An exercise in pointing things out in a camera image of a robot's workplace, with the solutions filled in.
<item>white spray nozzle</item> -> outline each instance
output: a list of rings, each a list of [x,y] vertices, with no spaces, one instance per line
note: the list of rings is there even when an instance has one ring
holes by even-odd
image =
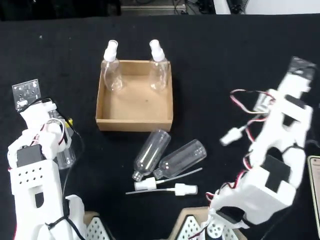
[[[156,62],[160,62],[165,59],[164,50],[161,48],[160,43],[157,39],[150,42],[151,54]]]
[[[161,188],[161,189],[150,189],[150,190],[140,190],[140,191],[129,191],[129,192],[126,192],[125,194],[130,195],[130,194],[161,192],[161,191],[174,192],[176,196],[195,195],[198,193],[198,187],[196,185],[186,185],[183,183],[176,183],[174,185],[174,188]]]
[[[176,183],[172,189],[174,189],[176,196],[195,195],[198,193],[198,187],[196,185]]]
[[[189,171],[187,173],[184,173],[184,174],[181,174],[181,175],[178,175],[178,176],[175,176],[175,177],[171,177],[171,178],[168,178],[168,179],[165,179],[165,180],[158,180],[156,181],[155,177],[148,177],[146,178],[145,180],[142,180],[142,181],[136,181],[134,183],[134,189],[136,191],[140,191],[140,190],[151,190],[151,189],[156,189],[157,188],[157,185],[158,184],[162,184],[162,183],[166,183],[166,182],[169,182],[169,181],[172,181],[172,180],[176,180],[176,179],[179,179],[179,178],[183,178],[185,176],[188,176],[188,175],[191,175],[191,174],[194,174],[196,172],[199,172],[201,171],[203,168],[200,167],[196,170],[193,170],[193,171]]]
[[[110,40],[108,47],[104,51],[103,58],[107,62],[113,62],[117,56],[118,42],[116,40]]]

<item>clear plastic bottle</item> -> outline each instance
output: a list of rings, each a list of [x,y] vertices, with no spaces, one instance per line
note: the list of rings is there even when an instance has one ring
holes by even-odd
[[[135,181],[140,182],[144,176],[153,172],[170,139],[170,135],[161,129],[157,129],[150,134],[134,161],[132,178]]]
[[[156,179],[175,177],[200,162],[206,156],[207,151],[205,147],[197,139],[194,139],[168,156],[165,156],[160,161],[159,168],[153,171],[154,177]]]
[[[150,86],[156,91],[162,91],[168,84],[169,62],[158,40],[152,40],[150,48],[152,54],[149,73]]]
[[[110,40],[101,63],[101,73],[105,86],[110,91],[119,91],[123,88],[124,82],[120,71],[120,63],[116,58],[118,42]]]

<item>open cardboard box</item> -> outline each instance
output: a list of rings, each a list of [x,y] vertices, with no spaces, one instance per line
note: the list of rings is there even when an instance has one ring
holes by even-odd
[[[170,131],[173,111],[172,74],[168,85],[156,92],[150,87],[149,61],[121,60],[124,88],[108,91],[100,74],[95,120],[101,131],[151,132]]]

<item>robotic arm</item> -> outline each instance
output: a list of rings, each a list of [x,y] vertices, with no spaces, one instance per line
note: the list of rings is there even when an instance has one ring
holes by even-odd
[[[84,204],[76,195],[63,202],[59,169],[75,160],[71,147],[74,131],[50,98],[40,98],[38,80],[12,86],[16,109],[28,129],[8,147],[11,190],[15,200],[15,240],[79,240],[86,233]],[[43,197],[38,204],[36,196]],[[50,226],[66,215],[54,227]]]
[[[304,146],[313,113],[300,97],[310,90],[314,70],[313,63],[294,57],[278,89],[260,94],[254,110],[266,111],[266,120],[243,159],[247,171],[212,195],[200,239],[207,239],[206,235],[224,239],[225,227],[247,229],[292,205],[303,177]],[[232,141],[228,134],[221,139],[225,145]],[[268,155],[271,148],[282,153],[283,161]]]

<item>black fabric surface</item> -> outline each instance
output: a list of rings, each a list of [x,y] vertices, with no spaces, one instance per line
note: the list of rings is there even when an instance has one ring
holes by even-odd
[[[116,239],[167,238],[183,208],[208,205],[205,192],[233,181],[243,169],[249,147],[244,137],[228,147],[219,138],[247,116],[229,99],[242,88],[277,88],[291,56],[320,66],[320,15],[161,16],[88,18],[0,23],[0,207],[1,239],[16,225],[14,198],[7,172],[7,147],[26,128],[15,111],[11,85],[39,78],[43,96],[56,100],[72,117],[86,151],[72,172],[66,193],[77,194],[87,211],[97,211]],[[174,120],[166,154],[192,139],[200,140],[207,158],[204,170],[180,182],[198,185],[198,195],[170,192],[126,196],[134,189],[133,161],[148,133],[100,132],[95,122],[100,62],[110,39],[119,42],[118,58],[148,60],[149,41],[159,39],[171,61]],[[308,103],[315,106],[313,129],[319,135],[319,78]],[[256,95],[244,95],[253,106]],[[320,151],[308,147],[307,155]],[[317,239],[307,171],[292,211],[266,239]],[[244,230],[258,240],[284,211],[266,223]]]

